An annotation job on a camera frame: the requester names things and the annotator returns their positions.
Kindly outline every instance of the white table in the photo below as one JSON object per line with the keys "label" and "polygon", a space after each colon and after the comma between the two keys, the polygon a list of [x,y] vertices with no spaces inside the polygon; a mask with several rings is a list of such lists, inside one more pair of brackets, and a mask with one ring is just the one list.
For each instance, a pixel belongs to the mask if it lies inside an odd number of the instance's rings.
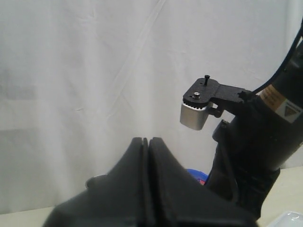
{"label": "white table", "polygon": [[[303,213],[303,166],[281,171],[262,207],[258,223],[266,227],[285,211]],[[53,208],[0,215],[1,227],[41,227]]]}

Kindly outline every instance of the warning label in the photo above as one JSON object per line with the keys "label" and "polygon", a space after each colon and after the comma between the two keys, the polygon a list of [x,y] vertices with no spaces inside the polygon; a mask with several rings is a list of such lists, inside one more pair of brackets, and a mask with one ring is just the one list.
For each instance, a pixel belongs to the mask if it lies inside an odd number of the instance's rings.
{"label": "warning label", "polygon": [[260,97],[276,114],[293,123],[303,112],[303,109],[287,100],[272,85],[265,88]]}

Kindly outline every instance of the white cloth backdrop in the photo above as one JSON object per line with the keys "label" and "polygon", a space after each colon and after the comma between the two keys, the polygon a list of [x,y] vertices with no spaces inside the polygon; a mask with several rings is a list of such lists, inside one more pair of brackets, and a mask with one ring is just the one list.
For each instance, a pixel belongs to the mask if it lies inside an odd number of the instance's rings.
{"label": "white cloth backdrop", "polygon": [[[0,213],[53,206],[132,137],[209,172],[219,119],[179,123],[204,74],[254,89],[297,32],[300,0],[1,0]],[[289,163],[301,165],[302,152]]]}

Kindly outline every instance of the blue object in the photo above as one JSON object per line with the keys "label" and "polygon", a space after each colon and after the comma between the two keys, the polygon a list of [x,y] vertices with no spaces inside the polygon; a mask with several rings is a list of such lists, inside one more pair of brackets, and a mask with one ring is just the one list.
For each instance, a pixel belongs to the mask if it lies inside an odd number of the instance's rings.
{"label": "blue object", "polygon": [[187,171],[196,179],[198,180],[199,182],[205,182],[208,178],[208,175],[201,172],[201,171],[198,171],[198,170],[195,170],[195,169],[187,169]]}

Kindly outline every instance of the white label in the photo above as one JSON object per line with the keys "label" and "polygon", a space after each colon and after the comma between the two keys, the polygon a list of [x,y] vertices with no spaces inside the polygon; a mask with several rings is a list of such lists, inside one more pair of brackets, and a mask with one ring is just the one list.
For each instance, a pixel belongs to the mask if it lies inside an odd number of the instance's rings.
{"label": "white label", "polygon": [[289,100],[285,100],[276,110],[276,114],[290,123],[293,123],[302,112],[303,110],[300,107]]}

